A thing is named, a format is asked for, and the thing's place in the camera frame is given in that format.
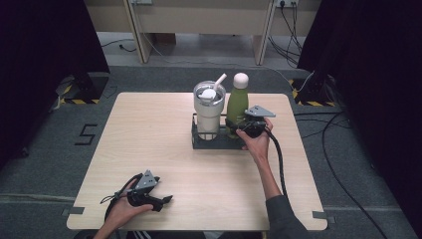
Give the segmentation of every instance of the wall outlet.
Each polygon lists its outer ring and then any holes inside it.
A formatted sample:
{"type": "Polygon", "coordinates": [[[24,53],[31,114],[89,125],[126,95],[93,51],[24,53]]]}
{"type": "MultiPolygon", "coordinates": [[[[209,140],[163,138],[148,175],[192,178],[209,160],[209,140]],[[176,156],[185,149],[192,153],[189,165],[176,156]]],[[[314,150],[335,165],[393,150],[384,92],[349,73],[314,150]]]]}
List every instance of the wall outlet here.
{"type": "MultiPolygon", "coordinates": [[[[285,1],[285,8],[293,8],[294,4],[296,3],[296,6],[299,5],[299,0],[284,0],[285,1]]],[[[277,0],[276,6],[280,7],[280,3],[282,0],[277,0]]]]}

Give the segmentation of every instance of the yellow and black tape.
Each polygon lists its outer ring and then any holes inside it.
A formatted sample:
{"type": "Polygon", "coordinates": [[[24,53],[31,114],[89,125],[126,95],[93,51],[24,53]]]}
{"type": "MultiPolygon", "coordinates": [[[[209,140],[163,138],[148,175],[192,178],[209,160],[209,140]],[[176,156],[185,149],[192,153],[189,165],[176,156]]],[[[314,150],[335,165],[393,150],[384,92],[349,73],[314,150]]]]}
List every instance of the yellow and black tape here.
{"type": "Polygon", "coordinates": [[[99,101],[100,100],[62,99],[62,103],[76,104],[76,105],[98,104],[99,101]]]}
{"type": "Polygon", "coordinates": [[[334,107],[334,102],[329,99],[329,96],[327,96],[326,99],[313,99],[312,101],[304,101],[304,99],[301,97],[301,92],[298,92],[298,90],[302,87],[304,80],[289,80],[289,83],[292,86],[292,95],[296,104],[300,106],[311,107],[334,107]]]}
{"type": "Polygon", "coordinates": [[[67,97],[70,95],[72,85],[69,85],[65,88],[63,93],[64,98],[61,100],[61,104],[75,104],[75,105],[85,105],[85,104],[98,104],[100,99],[77,99],[72,97],[67,97]]]}

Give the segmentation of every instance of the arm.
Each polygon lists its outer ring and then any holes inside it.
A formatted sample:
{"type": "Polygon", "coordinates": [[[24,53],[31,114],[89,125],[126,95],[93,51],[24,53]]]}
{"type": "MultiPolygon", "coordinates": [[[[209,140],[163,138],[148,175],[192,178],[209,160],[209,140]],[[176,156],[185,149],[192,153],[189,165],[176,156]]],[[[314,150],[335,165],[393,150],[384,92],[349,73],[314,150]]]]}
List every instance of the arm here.
{"type": "MultiPolygon", "coordinates": [[[[268,119],[265,121],[268,129],[273,129],[273,124],[268,119]]],[[[288,199],[280,191],[271,171],[268,162],[270,139],[267,133],[263,132],[256,138],[250,138],[239,129],[236,133],[246,143],[243,149],[249,150],[261,176],[270,221],[270,238],[310,238],[308,230],[295,216],[288,199]]]]}
{"type": "Polygon", "coordinates": [[[152,210],[152,205],[146,204],[139,207],[133,207],[127,201],[127,197],[124,195],[115,203],[111,212],[105,220],[105,224],[97,232],[94,239],[106,239],[113,231],[117,230],[124,224],[126,224],[131,218],[145,211],[152,210]]]}

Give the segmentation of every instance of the floor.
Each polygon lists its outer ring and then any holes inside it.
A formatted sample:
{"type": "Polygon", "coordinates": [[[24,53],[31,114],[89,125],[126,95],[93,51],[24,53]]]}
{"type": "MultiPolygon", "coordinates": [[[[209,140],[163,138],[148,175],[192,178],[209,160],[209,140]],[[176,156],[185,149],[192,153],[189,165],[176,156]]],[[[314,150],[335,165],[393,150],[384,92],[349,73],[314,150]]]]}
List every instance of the floor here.
{"type": "MultiPolygon", "coordinates": [[[[119,46],[130,51],[134,49],[131,33],[98,35],[102,45],[106,45],[103,49],[112,70],[101,103],[83,107],[61,105],[59,111],[51,114],[40,128],[32,142],[29,157],[11,160],[5,167],[7,169],[0,171],[2,239],[73,238],[77,234],[67,228],[67,212],[64,208],[71,208],[73,205],[95,152],[95,145],[106,124],[116,91],[162,91],[168,88],[167,79],[162,76],[166,77],[169,73],[174,73],[175,79],[172,80],[180,80],[183,84],[186,68],[194,68],[189,70],[189,74],[196,74],[195,76],[211,75],[214,68],[223,68],[230,73],[240,69],[251,73],[256,69],[269,70],[258,75],[268,81],[269,86],[277,88],[266,87],[265,93],[289,94],[289,84],[285,81],[292,75],[306,77],[310,74],[295,69],[292,63],[289,65],[286,58],[280,56],[271,45],[267,46],[263,66],[257,66],[249,36],[177,34],[176,45],[155,45],[156,51],[151,53],[149,62],[141,64],[135,51],[128,52],[119,46]],[[157,75],[155,67],[170,69],[154,79],[157,83],[146,80],[157,75]],[[98,124],[97,127],[90,128],[90,133],[98,135],[94,138],[93,145],[75,146],[75,142],[81,140],[81,128],[85,123],[93,122],[98,124]]],[[[282,48],[288,49],[289,37],[274,37],[274,40],[282,48]]],[[[299,38],[301,43],[304,40],[305,38],[299,38]]],[[[299,52],[292,45],[289,49],[294,53],[299,52]]],[[[177,90],[170,91],[185,91],[189,86],[185,84],[177,87],[177,90]]],[[[338,109],[298,107],[293,101],[291,103],[329,222],[326,230],[312,232],[312,238],[382,238],[356,204],[345,195],[323,159],[320,130],[330,116],[312,119],[307,115],[300,116],[315,112],[334,112],[338,109]]],[[[371,168],[358,139],[348,128],[347,119],[340,119],[337,123],[327,133],[326,144],[337,175],[388,238],[417,238],[385,182],[371,168]]]]}

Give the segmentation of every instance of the green bottle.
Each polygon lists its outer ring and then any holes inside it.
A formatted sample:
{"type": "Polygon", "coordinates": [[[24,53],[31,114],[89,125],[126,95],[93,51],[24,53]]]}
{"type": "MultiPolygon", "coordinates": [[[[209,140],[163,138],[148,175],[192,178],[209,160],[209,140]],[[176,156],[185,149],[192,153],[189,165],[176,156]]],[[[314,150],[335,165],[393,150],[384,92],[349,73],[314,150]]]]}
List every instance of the green bottle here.
{"type": "MultiPolygon", "coordinates": [[[[245,110],[249,108],[248,100],[249,78],[244,73],[238,73],[233,80],[233,90],[227,104],[227,120],[233,124],[243,123],[245,120],[245,110]]],[[[227,135],[231,138],[238,138],[235,132],[226,127],[227,135]]]]}

